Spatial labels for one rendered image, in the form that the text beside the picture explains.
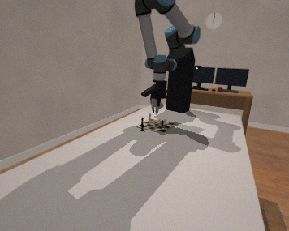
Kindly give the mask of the black and cream chessboard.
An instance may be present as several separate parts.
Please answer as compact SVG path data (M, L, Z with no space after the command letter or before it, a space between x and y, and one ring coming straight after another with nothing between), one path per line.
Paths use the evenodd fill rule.
M161 126L162 125L162 121L161 120L160 120L160 124L158 124L159 121L157 119L152 119L151 118L151 122L148 122L148 120L149 119L147 119L146 121L143 122L145 130L151 130L151 131L154 131L154 132L157 132L157 133L161 133L161 134L165 134L165 135L177 125L177 123L166 122L166 124L164 126ZM153 121L155 121L155 126L156 127L153 127ZM141 124L137 125L136 127L141 129L142 127L140 125Z

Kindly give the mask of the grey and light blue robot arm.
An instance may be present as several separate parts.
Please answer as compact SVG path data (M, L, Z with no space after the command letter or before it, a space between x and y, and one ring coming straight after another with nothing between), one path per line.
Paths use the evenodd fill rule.
M157 54L150 16L152 9L156 9L159 14L167 17L172 23L172 26L165 31L170 59L167 59L166 55ZM188 52L185 45L181 44L196 44L200 39L201 29L199 26L195 27L191 22L188 24L175 0L135 0L135 12L139 19L147 56L145 66L153 69L154 80L164 81L166 71L173 71L177 67L175 60L183 58ZM178 29L180 34L174 27Z

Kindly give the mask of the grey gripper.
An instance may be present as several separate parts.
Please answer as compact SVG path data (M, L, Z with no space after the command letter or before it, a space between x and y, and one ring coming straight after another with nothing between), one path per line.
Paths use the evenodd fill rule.
M152 106L152 111L154 113L154 108L156 107L156 114L158 114L159 109L164 107L164 104L161 103L161 99L166 99L167 96L165 95L167 93L168 95L168 90L166 90L166 85L167 81L158 81L158 80L153 80L154 83L156 83L159 87L156 91L151 93L150 101L151 101L151 106Z

